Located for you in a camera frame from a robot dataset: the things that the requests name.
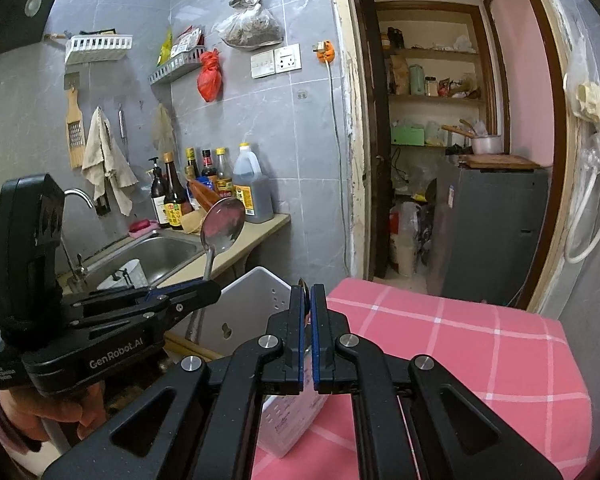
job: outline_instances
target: gray refrigerator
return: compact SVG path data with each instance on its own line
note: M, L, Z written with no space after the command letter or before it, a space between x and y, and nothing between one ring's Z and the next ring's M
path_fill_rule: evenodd
M438 168L427 291L507 305L538 245L547 170L472 170L445 157Z

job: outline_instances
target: pink checkered tablecloth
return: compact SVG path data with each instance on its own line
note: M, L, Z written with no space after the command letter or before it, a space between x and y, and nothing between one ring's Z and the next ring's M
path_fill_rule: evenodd
M591 406L558 321L347 278L329 295L353 333L387 354L430 354L571 480L583 468ZM349 396L331 396L282 459L258 449L256 480L358 478Z

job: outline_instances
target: wooden grater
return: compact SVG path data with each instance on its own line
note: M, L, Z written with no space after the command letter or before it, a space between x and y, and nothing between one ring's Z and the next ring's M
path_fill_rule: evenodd
M66 140L69 148L69 162L73 168L81 168L84 158L84 123L82 112L78 108L78 91L71 88L66 91L69 108L66 113Z

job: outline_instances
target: stainless steel sink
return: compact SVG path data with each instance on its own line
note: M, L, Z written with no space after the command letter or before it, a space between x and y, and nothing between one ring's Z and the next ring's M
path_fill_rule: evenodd
M72 292L91 292L129 260L138 259L149 285L157 285L204 253L200 238L176 231L155 230L113 251L87 267L84 282L73 276Z

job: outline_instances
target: orange plug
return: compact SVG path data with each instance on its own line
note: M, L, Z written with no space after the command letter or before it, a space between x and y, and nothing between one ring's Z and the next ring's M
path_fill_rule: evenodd
M316 51L315 55L321 63L330 63L336 57L336 51L331 44L331 41L324 42L324 52Z

